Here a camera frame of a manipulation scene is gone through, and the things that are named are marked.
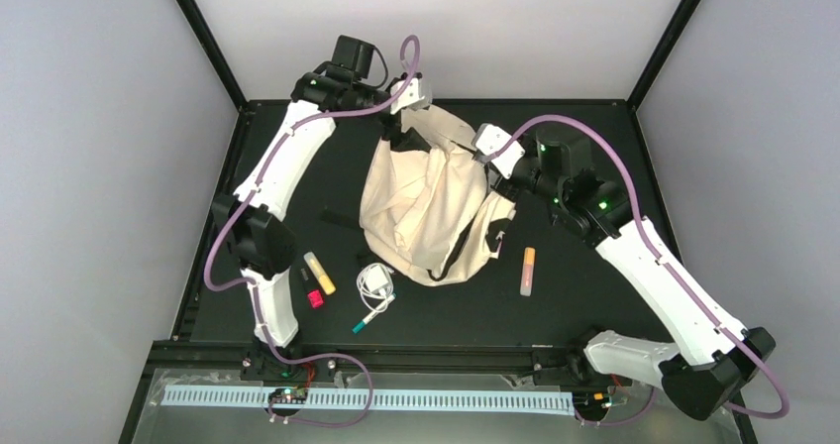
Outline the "cream canvas backpack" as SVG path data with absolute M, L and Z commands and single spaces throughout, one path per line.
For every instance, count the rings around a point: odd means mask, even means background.
M 437 106 L 398 119 L 367 172 L 359 213 L 367 246 L 419 284 L 466 282 L 499 257 L 516 204 L 492 188 L 466 121 Z

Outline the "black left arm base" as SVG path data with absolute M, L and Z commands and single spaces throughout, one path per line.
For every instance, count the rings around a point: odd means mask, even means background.
M 264 384 L 305 385 L 310 381 L 325 381 L 329 370 L 325 362 L 308 362 L 289 365 L 279 361 L 266 347 L 253 347 L 246 351 L 240 370 L 242 381 Z

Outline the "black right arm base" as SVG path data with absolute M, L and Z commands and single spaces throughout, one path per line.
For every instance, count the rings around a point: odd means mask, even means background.
M 603 391 L 618 386 L 631 388 L 632 381 L 596 372 L 581 347 L 534 348 L 530 376 L 539 386 L 558 386 L 571 391 Z

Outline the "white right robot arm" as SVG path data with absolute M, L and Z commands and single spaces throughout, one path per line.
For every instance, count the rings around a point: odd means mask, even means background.
M 757 373 L 776 342 L 764 328 L 747 328 L 691 276 L 640 208 L 626 166 L 619 181 L 598 175 L 594 147 L 605 140 L 564 116 L 532 119 L 514 133 L 481 125 L 478 159 L 497 185 L 544 199 L 555 223 L 593 248 L 636 290 L 670 335 L 667 343 L 598 330 L 581 336 L 564 356 L 567 375 L 587 384 L 615 375 L 662 391 L 683 414 L 709 418 Z

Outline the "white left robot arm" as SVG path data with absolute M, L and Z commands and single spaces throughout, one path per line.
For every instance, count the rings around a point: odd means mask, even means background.
M 254 310 L 254 335 L 271 349 L 285 348 L 299 325 L 290 275 L 297 252 L 284 219 L 310 163 L 342 118 L 372 117 L 393 126 L 404 109 L 426 101 L 419 71 L 420 42 L 410 35 L 400 47 L 402 75 L 369 85 L 377 46 L 340 36 L 333 55 L 294 84 L 282 123 L 242 183 L 211 205 L 218 233 L 203 281 L 212 291 L 243 285 Z

